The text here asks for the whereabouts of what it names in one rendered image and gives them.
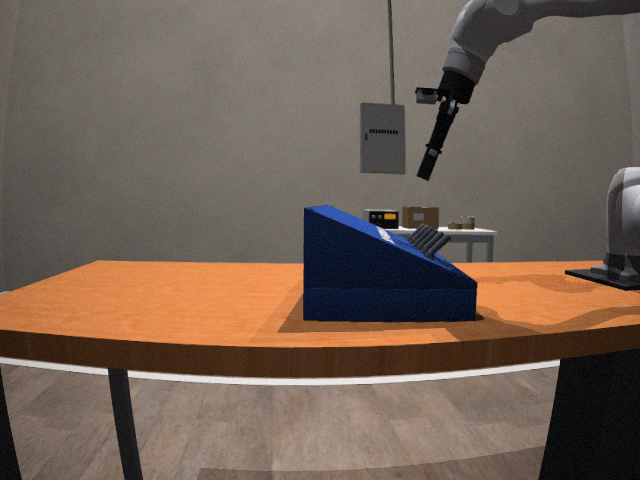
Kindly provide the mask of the blue switch panel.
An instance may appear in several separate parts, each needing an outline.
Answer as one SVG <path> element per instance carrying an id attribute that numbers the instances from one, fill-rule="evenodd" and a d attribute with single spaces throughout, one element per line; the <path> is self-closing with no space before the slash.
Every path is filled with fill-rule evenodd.
<path id="1" fill-rule="evenodd" d="M 475 321 L 478 282 L 434 259 L 448 233 L 421 224 L 404 242 L 349 215 L 304 208 L 303 320 Z"/>

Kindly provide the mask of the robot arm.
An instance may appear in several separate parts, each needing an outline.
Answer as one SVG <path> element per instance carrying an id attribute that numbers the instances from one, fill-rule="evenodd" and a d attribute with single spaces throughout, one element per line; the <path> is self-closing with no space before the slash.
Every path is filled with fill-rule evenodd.
<path id="1" fill-rule="evenodd" d="M 460 73 L 477 85 L 498 45 L 530 32 L 541 18 L 639 12 L 640 0 L 471 0 L 453 28 L 443 71 Z M 417 87 L 416 103 L 435 105 L 444 93 Z M 606 209 L 606 264 L 604 258 L 590 272 L 622 281 L 640 280 L 640 167 L 620 169 L 612 179 Z"/>

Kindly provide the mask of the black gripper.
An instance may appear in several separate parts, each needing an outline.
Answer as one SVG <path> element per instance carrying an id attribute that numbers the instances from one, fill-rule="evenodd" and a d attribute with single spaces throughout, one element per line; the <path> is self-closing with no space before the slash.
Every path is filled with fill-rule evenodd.
<path id="1" fill-rule="evenodd" d="M 452 121 L 454 121 L 455 114 L 458 113 L 459 107 L 456 106 L 458 103 L 469 103 L 474 87 L 475 83 L 470 78 L 454 71 L 444 71 L 438 90 L 445 92 L 444 97 L 446 100 L 440 104 L 441 108 L 439 107 L 439 115 L 437 115 L 435 124 L 437 127 L 434 127 L 433 135 L 431 135 L 429 143 L 426 144 L 428 148 L 418 170 L 418 177 L 429 181 L 438 155 L 442 153 L 440 150 L 453 123 Z"/>

